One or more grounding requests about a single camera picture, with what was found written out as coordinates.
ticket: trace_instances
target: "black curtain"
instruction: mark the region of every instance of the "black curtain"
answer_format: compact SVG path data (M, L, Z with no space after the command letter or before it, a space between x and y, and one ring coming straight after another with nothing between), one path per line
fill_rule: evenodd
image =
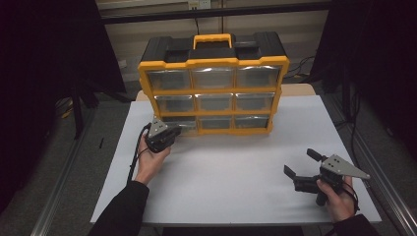
M353 82L417 159L416 13L414 0L330 9L311 77L326 92Z
M93 0L1 0L0 39L1 212L41 156L56 101L77 85L96 102L87 80L125 88Z

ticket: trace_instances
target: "hand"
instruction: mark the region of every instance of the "hand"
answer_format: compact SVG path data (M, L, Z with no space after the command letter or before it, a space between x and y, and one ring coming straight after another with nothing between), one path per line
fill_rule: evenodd
M141 156L139 156L139 170L135 181L147 185L153 176L155 176L159 171L163 160L171 152L171 147L167 147L162 152L153 153L148 149L147 143L145 142L145 135L143 135L139 144L138 153L141 153L141 151L144 152L142 152Z
M352 186L352 177L344 176L344 182ZM329 184L321 180L317 181L317 185L319 186L319 189L328 196L326 208L328 209L331 222L336 223L350 218L355 214L353 200L345 192L338 195ZM346 185L343 185L343 188L349 193L352 193L352 190Z

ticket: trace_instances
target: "white table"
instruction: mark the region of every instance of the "white table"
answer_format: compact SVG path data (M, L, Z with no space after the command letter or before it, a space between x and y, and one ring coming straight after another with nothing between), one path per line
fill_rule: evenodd
M139 132L151 121L147 101L131 105L91 222L126 185ZM284 164L314 176L320 164L312 148L351 159L319 96L284 96L269 135L180 137L150 182L144 224L154 226L246 226L326 223L316 195L294 191ZM354 179L359 213L381 218L363 183Z

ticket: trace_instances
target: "electrical socket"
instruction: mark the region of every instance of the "electrical socket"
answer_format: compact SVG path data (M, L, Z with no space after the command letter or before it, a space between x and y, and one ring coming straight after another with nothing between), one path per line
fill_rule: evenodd
M188 10L197 10L200 8L199 1L188 1Z
M211 9L211 1L210 0L200 0L200 4L199 4L198 9Z

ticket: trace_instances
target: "storage drawer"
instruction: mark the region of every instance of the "storage drawer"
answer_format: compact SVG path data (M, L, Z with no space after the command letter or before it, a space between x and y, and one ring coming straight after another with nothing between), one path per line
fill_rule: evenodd
M236 93L237 110L270 110L275 92Z
M276 87L280 67L250 66L237 68L236 87Z
M194 116L167 116L162 121L169 126L181 126L181 135L197 135L197 122Z
M188 70L148 71L148 78L153 89L189 89Z
M194 111L194 101L191 95L159 95L155 97L160 112Z
M231 110L233 93L196 94L198 110Z
M268 125L268 115L236 115L236 129L266 128Z
M230 129L231 116L201 116L199 117L200 127L206 130Z
M191 71L196 89L227 89L233 87L233 68L196 68Z

